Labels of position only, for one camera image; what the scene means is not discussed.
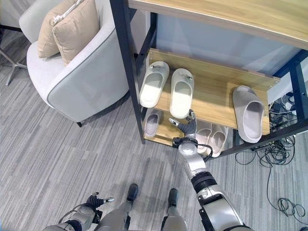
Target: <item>metal chair leg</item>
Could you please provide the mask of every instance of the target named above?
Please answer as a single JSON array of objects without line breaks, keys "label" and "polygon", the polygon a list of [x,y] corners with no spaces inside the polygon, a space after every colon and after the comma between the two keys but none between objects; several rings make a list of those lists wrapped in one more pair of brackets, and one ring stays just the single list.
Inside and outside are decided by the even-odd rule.
[{"label": "metal chair leg", "polygon": [[1,48],[0,48],[0,54],[2,54],[4,56],[4,58],[6,58],[12,64],[12,70],[11,70],[11,72],[8,76],[8,79],[6,80],[6,84],[5,84],[6,86],[8,86],[10,84],[12,78],[13,78],[14,72],[15,72],[17,67],[22,68],[22,69],[28,69],[28,68],[27,68],[26,65],[20,64],[19,62],[15,62]]}]

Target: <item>gray carpet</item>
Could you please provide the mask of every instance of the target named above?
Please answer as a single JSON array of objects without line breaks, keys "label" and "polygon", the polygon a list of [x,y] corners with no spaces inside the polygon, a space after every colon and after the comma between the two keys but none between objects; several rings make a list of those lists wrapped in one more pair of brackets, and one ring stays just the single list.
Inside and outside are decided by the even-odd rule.
[{"label": "gray carpet", "polygon": [[[21,33],[5,31],[1,47],[14,59],[22,58],[28,46]],[[195,192],[177,151],[150,141],[141,144],[130,99],[119,102],[113,111],[92,116],[79,128],[43,102],[26,70],[20,69],[6,87],[9,71],[3,66],[0,70],[3,231],[40,231],[94,191],[115,198],[101,207],[105,215],[125,199],[133,182],[139,184],[140,193],[130,214],[131,230],[160,230],[172,187],[180,192],[178,209],[189,230],[204,230]],[[308,135],[300,134],[293,162],[274,167],[269,185],[272,201],[288,197],[308,209],[307,150]],[[303,227],[270,207],[266,199],[269,169],[257,160],[240,166],[231,155],[207,165],[243,221],[254,230],[299,231]]]}]

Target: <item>robotic hand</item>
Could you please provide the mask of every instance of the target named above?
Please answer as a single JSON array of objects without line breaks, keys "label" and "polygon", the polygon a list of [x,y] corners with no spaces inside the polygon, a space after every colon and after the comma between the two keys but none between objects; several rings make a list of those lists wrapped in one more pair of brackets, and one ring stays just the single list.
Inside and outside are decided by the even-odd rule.
[{"label": "robotic hand", "polygon": [[[102,212],[97,210],[97,208],[105,203],[114,201],[114,198],[99,199],[97,195],[98,192],[93,193],[86,203],[77,205],[66,213],[57,225],[48,226],[43,231],[85,231],[90,228],[92,223],[100,223]],[[70,218],[62,222],[63,218],[71,213]]]},{"label": "robotic hand", "polygon": [[202,144],[202,146],[211,150],[210,155],[204,159],[197,152],[197,146],[200,144],[195,139],[197,123],[193,110],[189,111],[186,120],[188,120],[188,124],[180,123],[172,118],[169,119],[174,126],[184,133],[184,138],[176,137],[173,139],[173,147],[179,149],[179,153],[184,159],[185,172],[193,184],[201,206],[199,213],[205,230],[251,231],[252,229],[243,224],[222,187],[206,170],[205,162],[213,153],[212,147]]}]

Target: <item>black shoe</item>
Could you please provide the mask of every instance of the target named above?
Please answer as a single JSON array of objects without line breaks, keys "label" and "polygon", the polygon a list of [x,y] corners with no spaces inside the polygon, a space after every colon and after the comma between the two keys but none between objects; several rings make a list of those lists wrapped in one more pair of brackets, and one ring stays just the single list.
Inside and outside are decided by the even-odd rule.
[{"label": "black shoe", "polygon": [[177,202],[178,202],[178,190],[171,189],[168,197],[168,208],[170,208],[171,206],[176,207]]},{"label": "black shoe", "polygon": [[128,190],[127,194],[127,200],[131,201],[132,203],[136,199],[138,194],[138,185],[137,184],[131,184]]}]

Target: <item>slipper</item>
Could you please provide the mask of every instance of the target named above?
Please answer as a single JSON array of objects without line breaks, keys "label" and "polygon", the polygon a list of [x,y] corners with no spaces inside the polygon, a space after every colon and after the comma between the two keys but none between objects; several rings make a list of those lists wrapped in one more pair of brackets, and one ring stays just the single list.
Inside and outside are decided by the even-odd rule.
[{"label": "slipper", "polygon": [[177,119],[188,116],[193,99],[193,75],[186,69],[175,70],[171,80],[170,113]]},{"label": "slipper", "polygon": [[[196,140],[198,141],[199,144],[208,144],[210,135],[212,133],[212,124],[207,123],[204,121],[197,120],[197,134],[196,134]],[[203,146],[198,146],[198,153],[203,154],[207,153],[206,147]]]},{"label": "slipper", "polygon": [[169,66],[165,62],[157,61],[148,67],[140,91],[141,106],[147,108],[156,106],[168,76]]},{"label": "slipper", "polygon": [[153,109],[145,117],[144,134],[147,137],[154,137],[157,132],[160,118],[162,117],[162,111]]},{"label": "slipper", "polygon": [[263,102],[247,86],[237,87],[232,98],[240,137],[246,142],[257,143],[262,136]]},{"label": "slipper", "polygon": [[227,135],[228,128],[217,124],[212,125],[212,134],[208,141],[208,145],[210,145],[213,149],[213,157],[217,157],[220,155],[223,147],[225,146]]}]

